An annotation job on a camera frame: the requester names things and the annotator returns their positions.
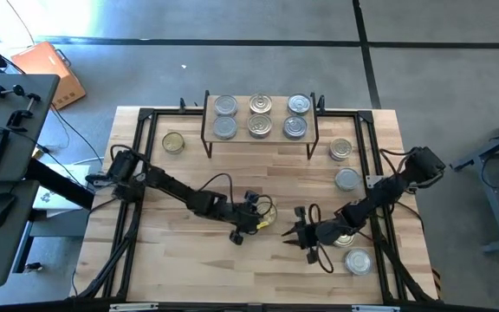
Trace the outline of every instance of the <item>table leg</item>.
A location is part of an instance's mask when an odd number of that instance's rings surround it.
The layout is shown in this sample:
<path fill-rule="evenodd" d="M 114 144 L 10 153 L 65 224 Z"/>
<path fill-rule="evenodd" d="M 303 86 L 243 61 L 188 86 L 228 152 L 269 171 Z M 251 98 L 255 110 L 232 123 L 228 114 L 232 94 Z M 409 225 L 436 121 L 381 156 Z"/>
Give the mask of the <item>table leg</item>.
<path fill-rule="evenodd" d="M 30 159 L 24 178 L 39 181 L 43 187 L 56 192 L 82 208 L 90 210 L 92 207 L 93 193 L 54 172 L 37 159 Z"/>

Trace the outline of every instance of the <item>gray metal stand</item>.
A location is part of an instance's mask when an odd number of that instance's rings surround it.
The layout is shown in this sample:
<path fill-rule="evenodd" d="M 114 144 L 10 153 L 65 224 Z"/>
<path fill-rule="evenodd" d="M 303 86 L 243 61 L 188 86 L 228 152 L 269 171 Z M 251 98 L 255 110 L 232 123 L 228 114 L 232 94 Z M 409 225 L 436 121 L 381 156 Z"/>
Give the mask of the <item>gray metal stand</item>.
<path fill-rule="evenodd" d="M 483 173 L 484 163 L 490 157 L 496 154 L 498 151 L 499 151 L 499 136 L 494 138 L 486 146 L 481 147 L 480 149 L 476 150 L 474 153 L 471 153 L 467 157 L 451 163 L 450 167 L 455 172 L 459 172 L 462 168 L 466 166 L 474 165 L 479 179 L 482 181 L 484 177 L 484 180 L 489 182 L 488 173 L 487 172 Z M 498 197 L 496 196 L 497 190 L 488 186 L 486 183 L 483 183 L 483 189 L 489 200 L 490 208 L 492 209 L 492 212 L 494 212 L 494 217 L 496 218 L 496 222 L 499 227 L 499 201 Z M 494 242 L 491 244 L 484 245 L 483 251 L 484 252 L 499 251 L 499 242 Z"/>

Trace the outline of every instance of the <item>wooden table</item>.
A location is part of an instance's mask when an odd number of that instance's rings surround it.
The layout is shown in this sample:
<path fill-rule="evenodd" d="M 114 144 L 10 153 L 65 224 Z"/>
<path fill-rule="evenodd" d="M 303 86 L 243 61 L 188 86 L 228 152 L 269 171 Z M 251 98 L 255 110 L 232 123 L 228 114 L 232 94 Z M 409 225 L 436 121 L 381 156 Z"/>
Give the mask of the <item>wooden table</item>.
<path fill-rule="evenodd" d="M 131 145 L 139 107 L 118 107 L 108 145 Z M 374 110 L 379 147 L 395 152 L 403 150 L 396 113 Z M 350 118 L 320 117 L 320 142 L 314 157 L 307 160 L 305 146 L 276 146 L 250 143 L 220 144 L 207 159 L 200 139 L 200 116 L 160 116 L 152 163 L 176 179 L 194 188 L 213 175 L 227 172 L 234 180 L 235 201 L 246 190 L 270 195 L 278 207 L 275 224 L 245 236 L 242 246 L 229 239 L 230 224 L 195 217 L 176 199 L 163 192 L 147 189 L 133 261 L 128 301 L 154 302 L 266 302 L 266 303 L 381 303 L 376 264 L 366 276 L 352 276 L 341 259 L 349 249 L 327 247 L 334 273 L 324 273 L 319 264 L 309 265 L 305 250 L 283 244 L 281 233 L 296 220 L 294 207 L 318 204 L 324 218 L 331 218 L 351 200 L 364 197 L 363 186 L 342 192 L 334 184 L 334 175 L 342 167 L 360 170 L 357 142 Z M 166 153 L 161 140 L 169 132 L 185 138 L 185 150 L 179 155 Z M 349 140 L 354 151 L 343 162 L 327 155 L 334 138 Z M 370 168 L 373 168 L 369 139 L 365 137 Z M 142 138 L 145 149 L 146 136 Z M 105 169 L 110 165 L 105 157 Z M 390 172 L 385 163 L 384 171 Z M 216 179 L 210 190 L 228 193 L 226 179 Z M 94 205 L 106 201 L 111 190 L 102 190 Z M 417 209 L 413 196 L 400 200 Z M 75 284 L 79 291 L 100 271 L 109 257 L 119 203 L 115 202 L 91 215 L 76 268 Z M 402 262 L 430 296 L 436 296 L 431 265 L 419 220 L 396 206 L 392 215 Z M 369 224 L 362 230 L 371 234 Z M 372 244 L 356 236 L 352 247 L 369 251 Z M 386 259 L 390 289 L 396 293 L 393 270 Z M 113 293 L 119 285 L 119 264 Z"/>

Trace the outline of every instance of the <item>white cable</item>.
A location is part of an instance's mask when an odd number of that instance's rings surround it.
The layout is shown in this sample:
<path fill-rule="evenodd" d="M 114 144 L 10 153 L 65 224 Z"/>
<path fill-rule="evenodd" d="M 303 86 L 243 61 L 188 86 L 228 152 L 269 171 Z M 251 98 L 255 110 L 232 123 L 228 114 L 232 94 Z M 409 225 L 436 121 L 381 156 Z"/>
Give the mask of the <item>white cable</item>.
<path fill-rule="evenodd" d="M 100 159 L 103 159 L 103 157 L 99 156 L 99 157 L 93 157 L 91 159 L 83 159 L 83 160 L 76 161 L 76 162 L 72 163 L 71 165 L 79 165 L 79 164 L 83 164 L 83 163 L 88 162 L 88 161 L 95 161 L 95 160 L 100 160 Z"/>

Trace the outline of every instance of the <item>black desk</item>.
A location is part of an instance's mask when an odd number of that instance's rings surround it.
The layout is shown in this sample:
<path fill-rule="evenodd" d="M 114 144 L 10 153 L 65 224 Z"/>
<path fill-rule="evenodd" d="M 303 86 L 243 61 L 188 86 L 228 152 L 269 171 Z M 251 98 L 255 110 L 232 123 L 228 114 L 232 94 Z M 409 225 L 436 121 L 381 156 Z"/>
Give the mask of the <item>black desk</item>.
<path fill-rule="evenodd" d="M 55 94 L 59 77 L 57 75 L 6 75 L 0 74 L 0 84 L 6 89 L 13 85 L 23 86 L 26 93 L 39 94 L 42 100 L 35 104 L 32 119 L 26 120 L 23 126 L 33 140 L 38 140 L 50 103 Z M 8 94 L 6 99 L 0 99 L 0 127 L 5 127 L 10 114 L 17 109 L 25 109 L 29 100 Z M 0 286 L 7 281 L 17 247 L 24 227 L 29 219 L 32 204 L 40 185 L 61 194 L 76 204 L 89 209 L 93 194 L 68 179 L 53 172 L 41 162 L 32 159 L 34 142 L 10 133 L 5 147 L 4 156 L 0 162 L 0 193 L 8 192 L 22 178 L 13 190 L 17 201 L 13 204 L 7 220 L 0 228 Z"/>

